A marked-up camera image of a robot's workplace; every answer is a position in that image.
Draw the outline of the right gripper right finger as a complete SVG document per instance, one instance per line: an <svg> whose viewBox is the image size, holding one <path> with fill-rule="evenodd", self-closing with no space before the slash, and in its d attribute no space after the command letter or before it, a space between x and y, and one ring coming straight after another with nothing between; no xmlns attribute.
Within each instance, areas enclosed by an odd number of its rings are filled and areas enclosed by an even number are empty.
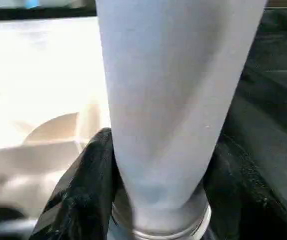
<svg viewBox="0 0 287 240"><path fill-rule="evenodd" d="M227 135L219 137L203 186L212 210L204 239L287 240L286 201Z"/></svg>

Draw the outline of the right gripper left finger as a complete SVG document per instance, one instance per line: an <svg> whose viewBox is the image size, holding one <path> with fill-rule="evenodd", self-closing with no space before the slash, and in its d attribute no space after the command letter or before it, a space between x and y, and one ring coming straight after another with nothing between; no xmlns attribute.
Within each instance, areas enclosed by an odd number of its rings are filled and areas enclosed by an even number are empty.
<svg viewBox="0 0 287 240"><path fill-rule="evenodd" d="M59 179L31 240L105 240L119 183L112 130L99 130Z"/></svg>

